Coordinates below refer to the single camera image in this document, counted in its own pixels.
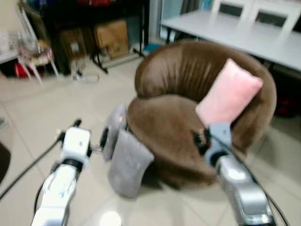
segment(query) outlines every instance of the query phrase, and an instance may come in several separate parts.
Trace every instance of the black cable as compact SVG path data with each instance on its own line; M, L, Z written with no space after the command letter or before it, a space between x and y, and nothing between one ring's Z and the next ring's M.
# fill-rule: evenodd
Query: black cable
M279 213L279 215L281 216L284 224L286 226L290 226L290 224L288 223L288 220L286 219L284 213L282 212L282 210L280 209L280 207L277 205L277 203L275 202L275 200L270 196L270 194L263 188L263 186L260 184L260 182L257 180L257 178L254 176L254 174L252 173L251 169L237 156L237 154L234 153L234 151L229 148L224 142L222 142L218 137L210 134L211 137L213 137L214 139L216 139L222 146L224 146L227 150L229 150L233 156L237 159L237 161L242 164L245 169L249 172L249 174L252 177L252 180L258 184L258 186L263 190L263 192L265 193L265 195L267 196L268 200L272 203L272 205L275 207L276 211ZM239 149L239 147L237 147L235 144L232 144L238 151L241 151Z
M19 176L17 176L17 178L10 183L10 185L4 190L4 192L0 195L0 201L2 200L2 198L7 194L7 192L10 191L10 189L35 165L37 164L46 154L48 154L52 148L55 147L55 145L61 140L62 134L60 135L60 137L43 153L41 154L35 161L33 161L28 167L26 167L26 169L24 169Z
M37 206L38 206L39 195L40 195L40 193L41 193L41 190L42 190L42 187L43 187L43 185L44 185L44 182L45 182L45 181L43 181L43 183L42 183L41 186L39 187L38 192L37 192L37 194L36 194L36 198L35 198L35 200L34 200L34 206L33 206L33 215L35 215L36 212L37 212Z

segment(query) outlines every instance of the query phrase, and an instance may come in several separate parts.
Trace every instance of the white table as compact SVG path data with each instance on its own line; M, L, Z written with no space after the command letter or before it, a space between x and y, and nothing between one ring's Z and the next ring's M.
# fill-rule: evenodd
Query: white table
M300 33L209 11L187 13L161 24L167 27L167 42L171 30L181 31L301 72Z
M0 53L0 64L6 63L10 60L17 58L17 52L16 51L10 51L6 53Z

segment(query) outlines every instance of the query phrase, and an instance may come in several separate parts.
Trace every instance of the red object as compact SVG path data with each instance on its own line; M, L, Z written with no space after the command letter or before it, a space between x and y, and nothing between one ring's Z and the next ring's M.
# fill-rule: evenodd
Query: red object
M27 68L27 70L29 71L30 74L33 74L32 70L29 67ZM16 74L16 77L21 78L21 79L28 78L24 68L19 63L15 64L15 74Z
M77 0L79 5L98 7L98 6L109 6L112 0Z
M298 113L298 101L296 98L281 96L277 98L276 114L283 117L295 116Z

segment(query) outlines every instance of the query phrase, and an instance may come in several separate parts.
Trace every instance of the gray fabric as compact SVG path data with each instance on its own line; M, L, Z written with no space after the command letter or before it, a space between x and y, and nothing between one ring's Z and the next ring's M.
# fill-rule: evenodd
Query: gray fabric
M153 154L131 133L121 129L109 170L109 182L120 195L135 198Z
M120 129L127 127L127 109L124 104L121 104L115 108L108 117L105 128L109 129L106 144L103 148L103 158L108 161L112 158L116 141L118 138L118 132Z

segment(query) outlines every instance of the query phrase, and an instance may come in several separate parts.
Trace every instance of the cardboard box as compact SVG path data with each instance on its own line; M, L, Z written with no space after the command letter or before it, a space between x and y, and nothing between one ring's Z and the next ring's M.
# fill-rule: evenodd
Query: cardboard box
M128 54L127 23L124 20L98 25L95 28L96 43L106 48L110 58Z
M60 41L69 61L83 58L87 53L81 29L61 32Z

